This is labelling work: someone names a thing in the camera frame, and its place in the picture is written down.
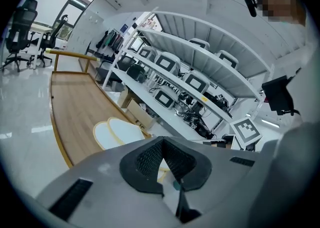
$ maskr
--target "black vent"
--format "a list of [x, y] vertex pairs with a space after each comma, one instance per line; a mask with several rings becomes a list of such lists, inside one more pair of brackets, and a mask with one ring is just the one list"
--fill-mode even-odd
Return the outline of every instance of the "black vent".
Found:
[[66, 221], [76, 209], [92, 184], [93, 183], [91, 181], [78, 179], [49, 209], [49, 211]]
[[243, 158], [239, 158], [239, 157], [232, 157], [230, 159], [230, 161], [235, 162], [235, 163], [239, 163], [242, 165], [246, 165], [249, 167], [252, 167], [255, 164], [255, 161], [252, 160], [248, 160], [248, 159], [243, 159]]

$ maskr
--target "black bag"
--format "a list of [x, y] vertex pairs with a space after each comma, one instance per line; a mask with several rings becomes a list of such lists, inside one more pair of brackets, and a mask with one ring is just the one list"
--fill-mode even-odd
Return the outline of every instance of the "black bag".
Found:
[[128, 76], [130, 76], [139, 83], [144, 83], [146, 80], [145, 70], [138, 64], [131, 65], [126, 72]]

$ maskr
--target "curved white shelf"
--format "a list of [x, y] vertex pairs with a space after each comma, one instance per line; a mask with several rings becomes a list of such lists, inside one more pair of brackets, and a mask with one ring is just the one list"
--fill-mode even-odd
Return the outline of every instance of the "curved white shelf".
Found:
[[157, 74], [161, 75], [166, 81], [168, 81], [170, 84], [176, 86], [178, 89], [182, 89], [188, 94], [190, 94], [194, 99], [199, 101], [203, 106], [207, 107], [210, 111], [212, 111], [214, 114], [216, 114], [221, 119], [227, 121], [228, 123], [231, 123], [233, 120], [232, 118], [226, 114], [224, 111], [222, 111], [220, 108], [218, 108], [215, 104], [213, 104], [210, 100], [208, 100], [206, 97], [204, 97], [200, 92], [192, 88], [190, 85], [179, 79], [178, 77], [174, 76], [170, 72], [166, 71], [162, 67], [159, 67], [158, 65], [154, 64], [150, 60], [147, 60], [146, 58], [141, 57], [139, 54], [124, 49], [124, 52], [127, 54], [135, 57], [136, 59], [140, 60], [143, 64], [150, 67], [154, 71], [156, 71]]
[[167, 11], [155, 11], [165, 33], [185, 40], [198, 38], [210, 44], [210, 51], [225, 50], [239, 61], [238, 71], [246, 78], [271, 72], [265, 61], [247, 44], [226, 30], [202, 19]]
[[139, 82], [133, 80], [126, 72], [114, 68], [115, 73], [130, 90], [132, 90], [146, 105], [148, 105], [154, 112], [156, 112], [166, 123], [175, 129], [180, 135], [188, 140], [204, 138], [200, 136], [194, 129], [186, 124], [183, 119], [175, 114], [175, 111], [168, 110], [157, 102], [147, 89]]
[[174, 35], [141, 27], [138, 30], [152, 46], [176, 55], [183, 63], [203, 73], [234, 98], [260, 99], [257, 90], [238, 71], [211, 52]]

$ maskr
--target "glossy floor tile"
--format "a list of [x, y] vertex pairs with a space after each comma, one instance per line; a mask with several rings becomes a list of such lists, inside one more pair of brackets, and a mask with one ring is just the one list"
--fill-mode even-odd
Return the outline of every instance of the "glossy floor tile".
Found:
[[[19, 54], [29, 59], [29, 54]], [[0, 72], [0, 157], [12, 183], [32, 197], [68, 167], [59, 151], [50, 120], [49, 80], [53, 71], [38, 60], [37, 69], [20, 63]], [[77, 58], [61, 56], [58, 70], [81, 71]]]

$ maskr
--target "window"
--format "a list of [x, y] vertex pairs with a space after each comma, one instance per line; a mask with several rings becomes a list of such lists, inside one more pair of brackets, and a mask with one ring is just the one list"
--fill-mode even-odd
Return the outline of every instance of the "window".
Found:
[[68, 21], [65, 23], [58, 35], [58, 38], [64, 39], [72, 31], [83, 11], [93, 0], [37, 0], [38, 15], [35, 23], [51, 27], [53, 30], [61, 22], [61, 17], [68, 15]]

